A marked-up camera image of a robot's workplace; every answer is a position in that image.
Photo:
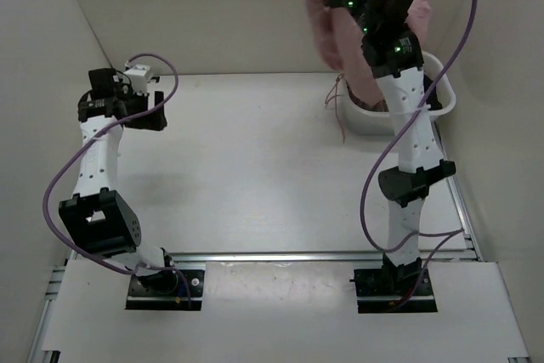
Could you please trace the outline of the white plastic basket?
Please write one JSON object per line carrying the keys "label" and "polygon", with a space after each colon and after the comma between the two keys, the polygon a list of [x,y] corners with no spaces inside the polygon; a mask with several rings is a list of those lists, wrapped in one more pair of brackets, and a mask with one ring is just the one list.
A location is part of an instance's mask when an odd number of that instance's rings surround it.
{"label": "white plastic basket", "polygon": [[[425,88],[438,76],[443,69],[442,62],[433,54],[423,51]],[[352,133],[358,135],[393,135],[394,130],[387,112],[366,111],[349,97],[349,87],[345,80],[341,80],[338,86],[337,113],[342,124]],[[440,110],[431,110],[429,112],[431,120],[434,122],[440,116],[451,112],[456,105],[456,94],[450,84],[446,74],[439,80],[431,97],[435,96]]]}

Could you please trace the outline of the pink trousers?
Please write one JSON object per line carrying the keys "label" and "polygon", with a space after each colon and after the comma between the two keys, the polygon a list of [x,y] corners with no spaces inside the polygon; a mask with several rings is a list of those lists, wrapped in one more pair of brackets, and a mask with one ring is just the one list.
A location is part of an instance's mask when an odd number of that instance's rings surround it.
{"label": "pink trousers", "polygon": [[[323,0],[306,0],[308,16],[316,47],[321,58],[340,76],[336,88],[343,79],[348,85],[348,96],[366,111],[387,112],[388,106],[371,67],[362,53],[362,30],[344,8],[329,8]],[[425,0],[413,0],[408,10],[408,25],[416,34],[420,45],[428,28],[430,7]],[[327,101],[338,102],[331,91]]]}

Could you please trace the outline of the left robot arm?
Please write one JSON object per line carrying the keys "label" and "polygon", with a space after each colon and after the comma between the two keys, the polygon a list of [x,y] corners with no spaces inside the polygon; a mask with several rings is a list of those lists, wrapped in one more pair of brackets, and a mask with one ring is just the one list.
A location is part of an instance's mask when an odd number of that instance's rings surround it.
{"label": "left robot arm", "polygon": [[82,141],[91,144],[82,155],[72,197],[59,204],[59,215],[74,243],[85,252],[135,269],[154,268],[149,285],[160,295],[175,291],[178,274],[165,265],[165,252],[143,242],[136,213],[117,191],[117,161],[124,126],[161,131],[167,125],[163,109],[153,113],[149,104],[164,99],[161,91],[150,94],[151,68],[135,65],[125,71],[112,68],[88,73],[91,89],[77,107]]}

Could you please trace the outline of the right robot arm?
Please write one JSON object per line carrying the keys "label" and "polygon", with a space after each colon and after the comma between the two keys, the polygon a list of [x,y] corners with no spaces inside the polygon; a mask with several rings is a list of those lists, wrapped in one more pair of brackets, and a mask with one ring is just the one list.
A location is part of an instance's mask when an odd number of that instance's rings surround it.
{"label": "right robot arm", "polygon": [[324,0],[344,8],[362,30],[362,53],[388,106],[398,164],[378,175],[388,201],[388,244],[382,286],[400,295],[422,261],[418,248],[421,212],[432,185],[456,172],[434,137],[424,87],[424,60],[417,35],[409,27],[413,0]]}

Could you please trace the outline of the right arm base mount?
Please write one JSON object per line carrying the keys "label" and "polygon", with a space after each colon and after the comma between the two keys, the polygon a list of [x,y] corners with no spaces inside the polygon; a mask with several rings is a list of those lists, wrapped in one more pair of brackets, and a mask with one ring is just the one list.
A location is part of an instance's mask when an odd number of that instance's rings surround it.
{"label": "right arm base mount", "polygon": [[429,273],[422,260],[395,266],[386,255],[382,266],[355,269],[353,278],[358,313],[436,313],[438,307]]}

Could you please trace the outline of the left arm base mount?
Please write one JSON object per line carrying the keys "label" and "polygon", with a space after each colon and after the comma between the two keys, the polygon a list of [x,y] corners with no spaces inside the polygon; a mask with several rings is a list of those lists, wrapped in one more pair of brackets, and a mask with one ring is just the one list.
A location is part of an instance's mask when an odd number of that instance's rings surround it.
{"label": "left arm base mount", "polygon": [[145,311],[201,311],[206,268],[177,264],[175,272],[133,277],[128,285],[125,309]]}

